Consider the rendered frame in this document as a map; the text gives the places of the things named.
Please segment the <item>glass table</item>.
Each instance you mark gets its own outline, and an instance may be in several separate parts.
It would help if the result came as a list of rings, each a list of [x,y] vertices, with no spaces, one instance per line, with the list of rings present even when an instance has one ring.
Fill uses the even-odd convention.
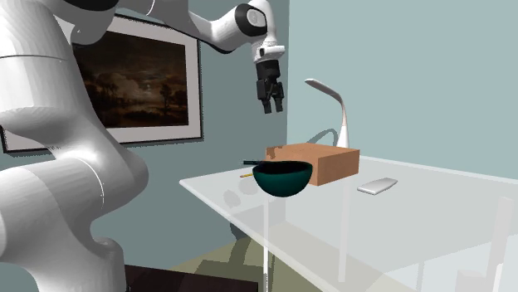
[[[250,168],[183,187],[322,292],[454,292],[486,274],[500,197],[514,201],[499,292],[518,292],[518,180],[363,157],[359,172],[295,196],[263,192]],[[358,186],[398,182],[377,195]]]

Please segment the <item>dark teal bowl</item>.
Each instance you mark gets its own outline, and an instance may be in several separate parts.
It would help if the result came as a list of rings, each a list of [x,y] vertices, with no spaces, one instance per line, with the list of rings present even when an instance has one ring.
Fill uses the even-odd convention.
[[[266,161],[252,169],[261,190],[273,197],[291,197],[309,183],[313,166],[303,161]]]

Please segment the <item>white desk lamp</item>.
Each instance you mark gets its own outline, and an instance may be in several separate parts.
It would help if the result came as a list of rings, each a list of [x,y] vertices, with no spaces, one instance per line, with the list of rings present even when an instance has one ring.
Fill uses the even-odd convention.
[[[338,134],[338,140],[336,142],[337,147],[348,148],[349,147],[349,131],[348,131],[348,123],[347,123],[347,114],[345,109],[345,104],[338,92],[331,89],[328,85],[320,82],[319,80],[308,78],[305,79],[305,83],[320,92],[327,94],[328,96],[335,99],[341,107],[341,127],[340,133]]]

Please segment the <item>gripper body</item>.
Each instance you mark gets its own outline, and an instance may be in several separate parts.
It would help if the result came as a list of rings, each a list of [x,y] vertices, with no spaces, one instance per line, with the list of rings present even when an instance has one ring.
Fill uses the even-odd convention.
[[[259,100],[266,98],[282,98],[282,83],[277,79],[281,76],[279,61],[268,60],[256,64],[257,70],[257,97]]]

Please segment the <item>white flat remote control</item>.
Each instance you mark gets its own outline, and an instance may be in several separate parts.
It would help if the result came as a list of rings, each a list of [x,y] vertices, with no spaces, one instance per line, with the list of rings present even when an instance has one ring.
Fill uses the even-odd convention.
[[[394,186],[398,181],[393,178],[380,178],[377,180],[373,180],[371,182],[367,182],[361,186],[357,187],[359,192],[368,193],[370,195],[377,195],[381,192],[384,192]]]

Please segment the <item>framed dark landscape painting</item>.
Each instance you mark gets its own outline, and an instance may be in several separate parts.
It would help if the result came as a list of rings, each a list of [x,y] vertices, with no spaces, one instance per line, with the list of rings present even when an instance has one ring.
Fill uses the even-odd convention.
[[[49,14],[0,17],[0,139],[5,152],[60,148],[83,119],[123,144],[198,139],[199,45],[116,17],[89,46],[69,45]]]

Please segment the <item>white chair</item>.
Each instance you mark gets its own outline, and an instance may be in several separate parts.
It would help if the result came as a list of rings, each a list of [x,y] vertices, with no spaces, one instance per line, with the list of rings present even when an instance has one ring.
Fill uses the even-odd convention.
[[[486,274],[482,275],[473,270],[459,270],[454,292],[499,292],[513,212],[514,201],[508,197],[500,197]]]

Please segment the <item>brown cardboard box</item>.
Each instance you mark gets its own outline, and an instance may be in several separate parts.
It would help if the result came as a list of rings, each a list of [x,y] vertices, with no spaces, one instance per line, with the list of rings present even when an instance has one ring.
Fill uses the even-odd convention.
[[[359,172],[358,149],[323,144],[287,144],[266,148],[268,161],[304,161],[313,166],[310,185],[320,186]]]

